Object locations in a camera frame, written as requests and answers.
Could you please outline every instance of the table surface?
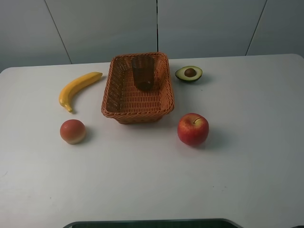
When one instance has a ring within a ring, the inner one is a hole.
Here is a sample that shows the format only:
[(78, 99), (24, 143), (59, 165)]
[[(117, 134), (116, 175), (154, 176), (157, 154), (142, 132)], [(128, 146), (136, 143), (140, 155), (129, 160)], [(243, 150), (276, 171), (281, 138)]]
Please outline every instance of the table surface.
[[(186, 84), (187, 65), (203, 77)], [(304, 225), (304, 59), (297, 55), (170, 60), (175, 109), (157, 123), (121, 125), (101, 114), (109, 63), (16, 67), (0, 74), (0, 224), (62, 228), (76, 221), (229, 219), (243, 228)], [(104, 78), (58, 103), (72, 79)], [(204, 146), (179, 141), (199, 113)], [(88, 128), (65, 143), (61, 124)]]

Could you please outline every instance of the gray wall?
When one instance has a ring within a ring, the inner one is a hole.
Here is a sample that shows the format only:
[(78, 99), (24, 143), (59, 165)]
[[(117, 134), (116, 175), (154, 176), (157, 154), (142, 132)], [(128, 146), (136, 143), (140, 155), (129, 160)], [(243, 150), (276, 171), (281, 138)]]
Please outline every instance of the gray wall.
[(43, 0), (0, 1), (0, 72), (8, 67), (70, 63)]
[(157, 51), (156, 0), (47, 0), (72, 63)]
[(158, 0), (159, 50), (169, 58), (244, 56), (266, 0)]
[(304, 57), (304, 0), (268, 0), (248, 55)]

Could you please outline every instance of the banana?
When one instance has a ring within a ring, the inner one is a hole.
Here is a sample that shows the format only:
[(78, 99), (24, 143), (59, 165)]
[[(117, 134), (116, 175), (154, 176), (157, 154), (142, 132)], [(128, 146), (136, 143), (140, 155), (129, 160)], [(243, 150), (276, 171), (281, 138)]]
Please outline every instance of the banana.
[(102, 75), (103, 75), (103, 73), (92, 72), (92, 73), (83, 75), (83, 76), (71, 81), (60, 92), (60, 95), (59, 95), (60, 105), (71, 113), (73, 111), (73, 108), (71, 106), (71, 100), (73, 99), (73, 96), (79, 90), (100, 80)]

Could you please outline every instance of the brown wicker basket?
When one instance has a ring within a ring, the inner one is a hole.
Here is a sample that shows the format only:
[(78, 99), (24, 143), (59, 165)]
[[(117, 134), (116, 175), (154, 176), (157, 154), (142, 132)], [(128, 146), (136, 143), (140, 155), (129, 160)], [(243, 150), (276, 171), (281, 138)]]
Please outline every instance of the brown wicker basket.
[[(154, 58), (154, 86), (149, 92), (134, 85), (131, 60), (137, 55)], [(101, 112), (121, 124), (155, 122), (174, 109), (168, 58), (160, 52), (113, 58), (104, 90)]]

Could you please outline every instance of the avocado half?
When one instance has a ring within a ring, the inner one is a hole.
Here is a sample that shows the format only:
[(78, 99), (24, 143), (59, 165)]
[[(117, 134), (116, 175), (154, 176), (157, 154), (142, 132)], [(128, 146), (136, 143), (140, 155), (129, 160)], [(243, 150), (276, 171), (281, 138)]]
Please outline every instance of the avocado half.
[(203, 71), (197, 66), (184, 66), (175, 72), (175, 76), (184, 82), (195, 82), (202, 74)]

